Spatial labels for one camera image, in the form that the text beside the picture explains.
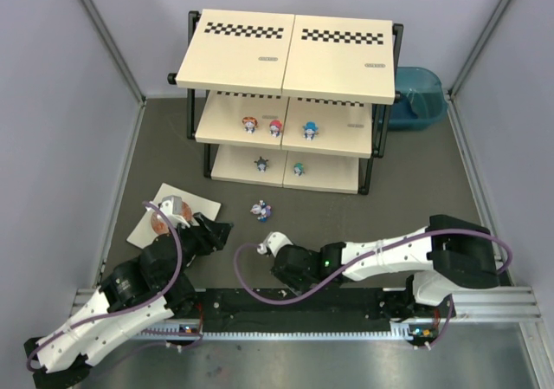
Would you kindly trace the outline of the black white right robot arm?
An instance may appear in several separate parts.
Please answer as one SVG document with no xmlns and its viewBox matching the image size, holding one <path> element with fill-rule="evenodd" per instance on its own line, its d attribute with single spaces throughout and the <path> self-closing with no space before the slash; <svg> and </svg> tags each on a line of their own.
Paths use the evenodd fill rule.
<svg viewBox="0 0 554 389">
<path fill-rule="evenodd" d="M 283 233 L 272 232 L 258 245 L 271 256 L 272 275 L 296 295 L 320 283 L 342 285 L 373 276 L 409 272 L 406 304 L 436 307 L 453 292 L 500 285 L 490 231 L 447 215 L 401 237 L 374 242 L 329 243 L 309 250 Z"/>
</svg>

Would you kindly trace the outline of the pink-hooded Doraemon figure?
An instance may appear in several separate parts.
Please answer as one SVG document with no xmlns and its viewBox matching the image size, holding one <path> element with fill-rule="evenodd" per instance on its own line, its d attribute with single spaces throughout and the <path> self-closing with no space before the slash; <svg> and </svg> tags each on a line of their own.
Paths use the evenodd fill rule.
<svg viewBox="0 0 554 389">
<path fill-rule="evenodd" d="M 278 138 L 282 133 L 282 122 L 280 120 L 272 120 L 269 123 L 269 133 L 272 137 Z"/>
</svg>

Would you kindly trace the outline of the blue bucket Doraemon figure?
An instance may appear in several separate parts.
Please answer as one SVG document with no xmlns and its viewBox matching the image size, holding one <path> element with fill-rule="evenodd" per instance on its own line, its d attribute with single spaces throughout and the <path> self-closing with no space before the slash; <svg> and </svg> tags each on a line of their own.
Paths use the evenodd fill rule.
<svg viewBox="0 0 554 389">
<path fill-rule="evenodd" d="M 319 134 L 319 127 L 314 121 L 308 121 L 303 126 L 303 138 L 306 140 L 314 140 Z"/>
</svg>

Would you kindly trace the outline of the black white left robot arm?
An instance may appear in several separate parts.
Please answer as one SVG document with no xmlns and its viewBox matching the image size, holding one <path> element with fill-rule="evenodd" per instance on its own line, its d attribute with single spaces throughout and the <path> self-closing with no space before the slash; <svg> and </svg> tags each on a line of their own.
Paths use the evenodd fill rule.
<svg viewBox="0 0 554 389">
<path fill-rule="evenodd" d="M 222 250 L 233 226 L 201 213 L 192 225 L 153 239 L 121 263 L 91 298 L 52 334 L 30 338 L 25 353 L 38 364 L 38 388 L 69 388 L 111 351 L 150 326 L 197 313 L 198 297 L 184 273 L 199 256 Z"/>
</svg>

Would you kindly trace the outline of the orange lion Doraemon figure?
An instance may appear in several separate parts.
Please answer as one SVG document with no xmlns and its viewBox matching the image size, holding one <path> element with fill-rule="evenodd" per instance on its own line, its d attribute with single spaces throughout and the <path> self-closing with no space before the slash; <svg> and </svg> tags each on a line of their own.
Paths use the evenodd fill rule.
<svg viewBox="0 0 554 389">
<path fill-rule="evenodd" d="M 253 116 L 245 116 L 242 119 L 242 124 L 246 133 L 254 133 L 258 127 L 258 120 Z"/>
</svg>

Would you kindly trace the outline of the purple white Doraemon figure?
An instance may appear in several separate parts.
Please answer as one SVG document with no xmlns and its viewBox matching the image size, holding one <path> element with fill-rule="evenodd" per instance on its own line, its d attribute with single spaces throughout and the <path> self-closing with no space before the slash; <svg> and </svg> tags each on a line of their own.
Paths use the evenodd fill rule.
<svg viewBox="0 0 554 389">
<path fill-rule="evenodd" d="M 267 219 L 272 214 L 272 207 L 270 205 L 266 205 L 261 208 L 260 214 L 258 215 L 257 219 L 263 223 L 267 221 Z"/>
</svg>

